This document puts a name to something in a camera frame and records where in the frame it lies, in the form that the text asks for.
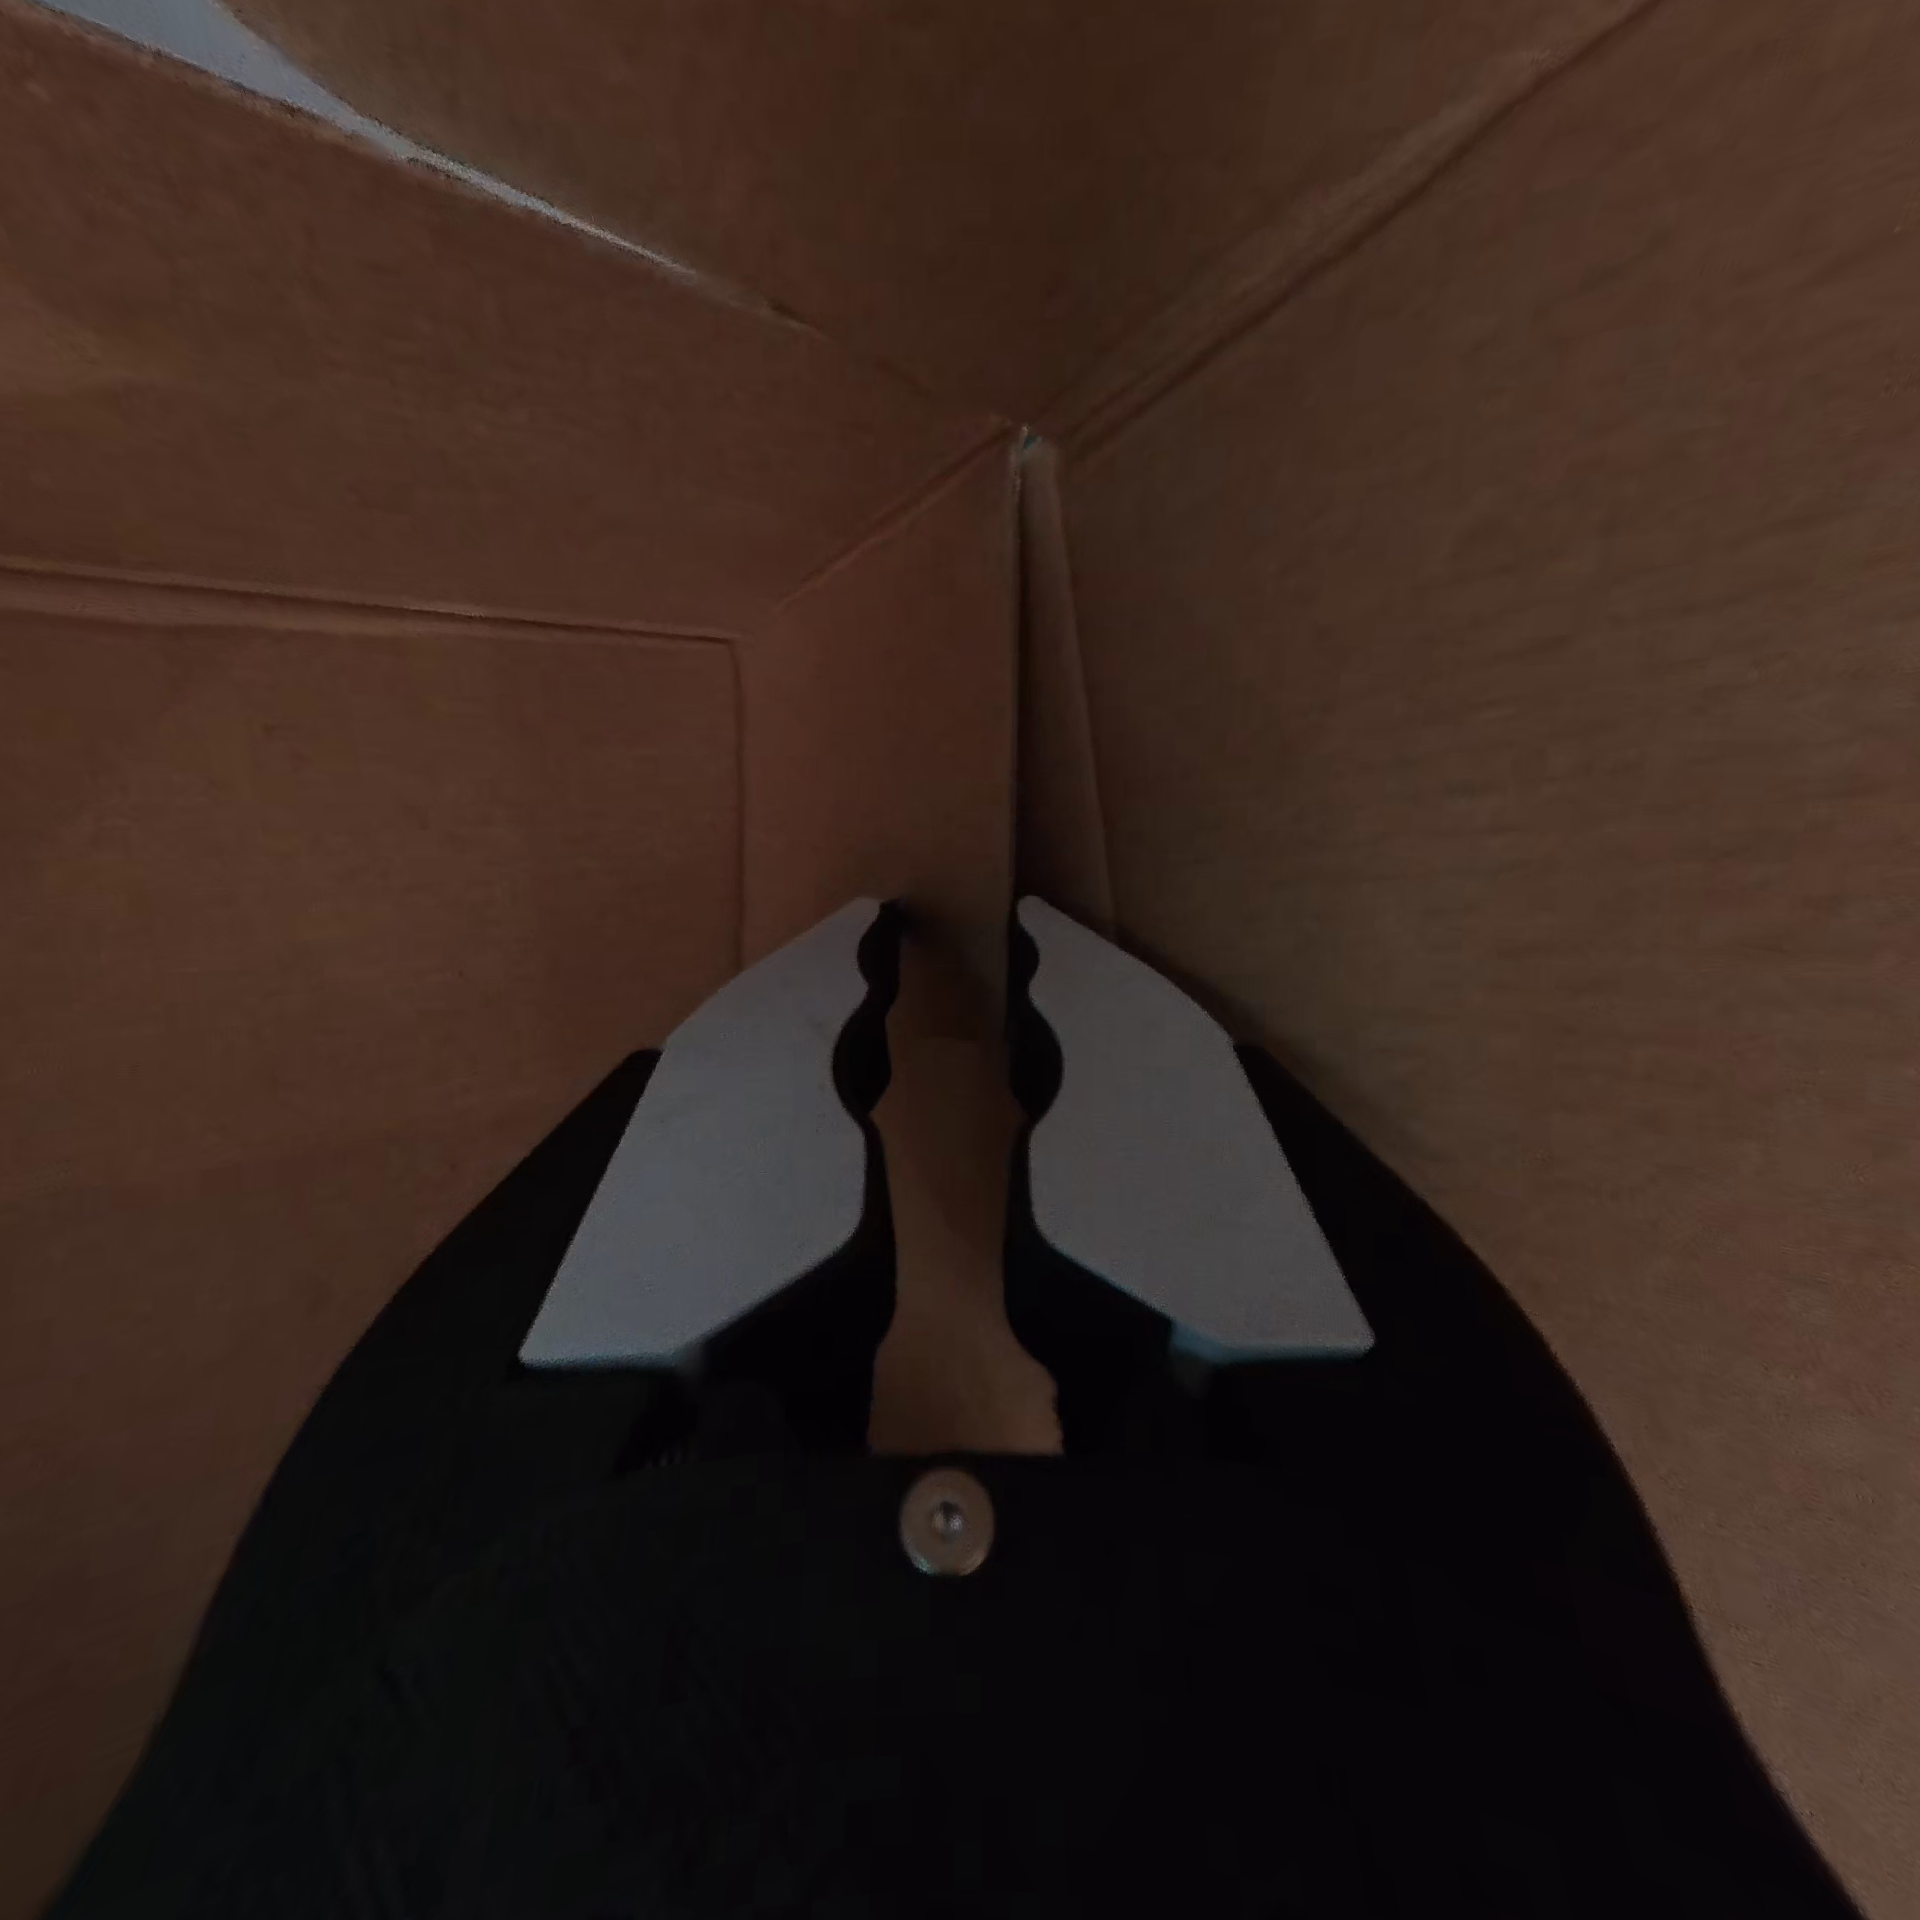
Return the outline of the large brown cardboard box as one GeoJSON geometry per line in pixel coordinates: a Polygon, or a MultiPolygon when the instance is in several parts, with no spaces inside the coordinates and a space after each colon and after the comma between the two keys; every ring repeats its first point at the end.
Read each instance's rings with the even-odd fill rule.
{"type": "Polygon", "coordinates": [[[429,163],[3,18],[5,1916],[1915,1916],[1915,5],[235,13],[429,163]],[[852,899],[855,1243],[524,1369],[852,899]]]}

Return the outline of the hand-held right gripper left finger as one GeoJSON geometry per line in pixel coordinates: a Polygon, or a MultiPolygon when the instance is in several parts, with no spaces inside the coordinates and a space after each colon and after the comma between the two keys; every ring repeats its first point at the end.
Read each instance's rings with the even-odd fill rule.
{"type": "Polygon", "coordinates": [[[843,1256],[870,1211],[902,914],[852,899],[660,1049],[518,1358],[665,1369],[843,1256]]]}

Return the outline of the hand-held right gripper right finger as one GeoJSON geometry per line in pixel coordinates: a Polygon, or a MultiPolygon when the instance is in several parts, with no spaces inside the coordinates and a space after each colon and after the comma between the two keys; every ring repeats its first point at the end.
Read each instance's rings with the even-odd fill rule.
{"type": "Polygon", "coordinates": [[[1025,996],[1061,1054],[1029,1145],[1043,1243],[1161,1314],[1201,1366],[1376,1346],[1233,1038],[1181,988],[1035,896],[1025,996]]]}

